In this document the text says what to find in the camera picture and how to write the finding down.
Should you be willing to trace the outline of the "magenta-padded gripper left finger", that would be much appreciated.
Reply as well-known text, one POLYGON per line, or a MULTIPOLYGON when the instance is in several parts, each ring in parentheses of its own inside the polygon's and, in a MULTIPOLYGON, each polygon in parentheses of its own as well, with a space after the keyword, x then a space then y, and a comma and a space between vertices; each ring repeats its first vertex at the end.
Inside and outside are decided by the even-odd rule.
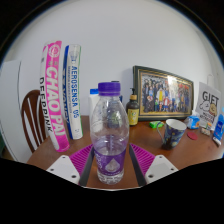
POLYGON ((70 156, 60 156, 47 171, 74 184, 85 187, 88 182, 93 158, 93 145, 88 145, 70 156))

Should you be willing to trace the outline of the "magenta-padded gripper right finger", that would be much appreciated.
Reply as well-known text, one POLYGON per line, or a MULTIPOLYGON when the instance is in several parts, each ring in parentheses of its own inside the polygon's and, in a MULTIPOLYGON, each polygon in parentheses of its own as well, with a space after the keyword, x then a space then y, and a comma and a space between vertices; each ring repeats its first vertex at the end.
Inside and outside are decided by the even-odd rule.
POLYGON ((129 154, 139 186, 145 186, 178 171, 165 156, 153 155, 135 144, 129 144, 129 154))

